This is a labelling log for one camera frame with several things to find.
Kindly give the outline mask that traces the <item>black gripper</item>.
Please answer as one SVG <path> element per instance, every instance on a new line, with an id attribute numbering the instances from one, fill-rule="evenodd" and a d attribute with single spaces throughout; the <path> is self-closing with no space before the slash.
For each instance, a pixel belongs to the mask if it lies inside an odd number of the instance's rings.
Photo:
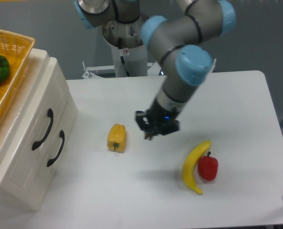
<path id="1" fill-rule="evenodd" d="M 168 135 L 179 130 L 178 112 L 168 111 L 155 99 L 146 111 L 135 111 L 135 121 L 144 132 L 144 139 L 152 140 L 157 135 Z"/>

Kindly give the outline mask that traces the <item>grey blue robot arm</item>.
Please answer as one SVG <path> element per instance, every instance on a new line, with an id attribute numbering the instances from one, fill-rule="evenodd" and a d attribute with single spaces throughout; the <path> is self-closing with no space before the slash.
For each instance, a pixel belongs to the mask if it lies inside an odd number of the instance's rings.
<path id="1" fill-rule="evenodd" d="M 215 64 L 200 44 L 236 24 L 235 9 L 226 0 L 180 0 L 178 5 L 184 15 L 168 21 L 147 17 L 138 0 L 74 1 L 86 28 L 102 28 L 116 77 L 147 75 L 149 53 L 167 75 L 151 107 L 135 113 L 146 139 L 179 130 L 177 116 Z"/>

